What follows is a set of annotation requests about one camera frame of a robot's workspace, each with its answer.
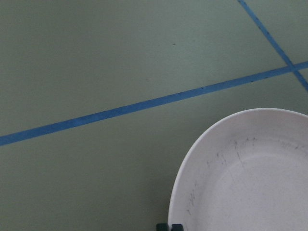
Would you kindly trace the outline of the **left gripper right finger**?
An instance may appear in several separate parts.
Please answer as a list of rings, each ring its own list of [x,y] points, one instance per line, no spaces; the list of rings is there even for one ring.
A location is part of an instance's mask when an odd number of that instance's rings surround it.
[[[184,231],[182,224],[172,224],[171,231]]]

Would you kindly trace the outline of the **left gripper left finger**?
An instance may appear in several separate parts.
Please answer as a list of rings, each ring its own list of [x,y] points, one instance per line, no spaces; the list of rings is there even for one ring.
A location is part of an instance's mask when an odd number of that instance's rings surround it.
[[[167,223],[156,224],[156,231],[167,231]]]

